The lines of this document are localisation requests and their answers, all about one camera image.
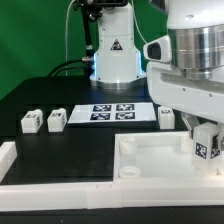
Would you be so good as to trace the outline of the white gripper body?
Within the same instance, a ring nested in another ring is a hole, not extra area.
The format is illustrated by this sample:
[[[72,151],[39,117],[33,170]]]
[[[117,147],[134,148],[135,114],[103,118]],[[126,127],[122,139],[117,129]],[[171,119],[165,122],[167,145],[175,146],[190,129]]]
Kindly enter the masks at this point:
[[[171,62],[167,35],[143,47],[149,95],[154,103],[224,123],[224,66],[212,70],[209,80],[190,80]]]

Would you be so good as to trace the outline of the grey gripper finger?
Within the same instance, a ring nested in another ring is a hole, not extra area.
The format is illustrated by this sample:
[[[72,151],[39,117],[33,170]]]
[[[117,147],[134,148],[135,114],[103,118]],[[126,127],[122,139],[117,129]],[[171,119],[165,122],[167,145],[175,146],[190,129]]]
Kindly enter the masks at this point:
[[[188,113],[182,113],[181,117],[186,128],[189,131],[189,137],[192,138],[194,128],[200,125],[198,118],[195,115],[188,114]]]
[[[224,150],[224,124],[218,125],[220,131],[217,136],[217,147],[219,150]]]

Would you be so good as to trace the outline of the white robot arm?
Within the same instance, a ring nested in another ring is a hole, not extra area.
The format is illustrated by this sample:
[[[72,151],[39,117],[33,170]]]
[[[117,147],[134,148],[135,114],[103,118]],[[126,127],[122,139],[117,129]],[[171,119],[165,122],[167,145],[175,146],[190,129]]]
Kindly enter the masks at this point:
[[[182,113],[196,145],[224,143],[224,0],[149,0],[168,16],[167,34],[144,45],[141,73],[134,8],[101,5],[92,85],[128,88],[146,80],[154,103]]]

